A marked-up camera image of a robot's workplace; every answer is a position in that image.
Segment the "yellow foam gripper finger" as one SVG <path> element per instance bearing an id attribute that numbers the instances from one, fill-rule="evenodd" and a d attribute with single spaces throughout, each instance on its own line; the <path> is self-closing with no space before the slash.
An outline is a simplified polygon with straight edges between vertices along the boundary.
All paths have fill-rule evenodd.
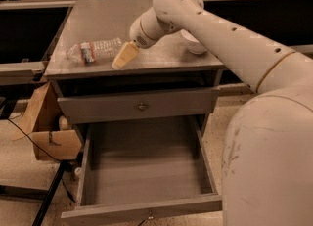
<path id="1" fill-rule="evenodd" d="M 137 55 L 139 54 L 139 48 L 137 47 L 136 43 L 125 42 L 120 51 L 115 56 L 112 67 L 114 69 L 122 69 L 124 68 L 129 62 L 131 62 Z"/>

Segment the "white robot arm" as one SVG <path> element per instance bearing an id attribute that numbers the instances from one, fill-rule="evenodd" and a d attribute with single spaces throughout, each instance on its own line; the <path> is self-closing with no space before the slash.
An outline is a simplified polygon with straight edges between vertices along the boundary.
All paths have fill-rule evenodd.
<path id="1" fill-rule="evenodd" d="M 224 226 L 313 226 L 313 61 L 206 11 L 202 0 L 153 0 L 115 57 L 190 32 L 255 92 L 228 125 L 222 158 Z"/>

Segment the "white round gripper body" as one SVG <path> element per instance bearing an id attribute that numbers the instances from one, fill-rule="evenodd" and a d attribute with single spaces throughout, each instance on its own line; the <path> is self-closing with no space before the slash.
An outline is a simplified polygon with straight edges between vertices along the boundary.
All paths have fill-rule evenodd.
<path id="1" fill-rule="evenodd" d="M 141 27 L 141 20 L 139 18 L 137 18 L 130 26 L 129 37 L 131 41 L 142 49 L 148 49 L 157 43 L 145 34 Z"/>

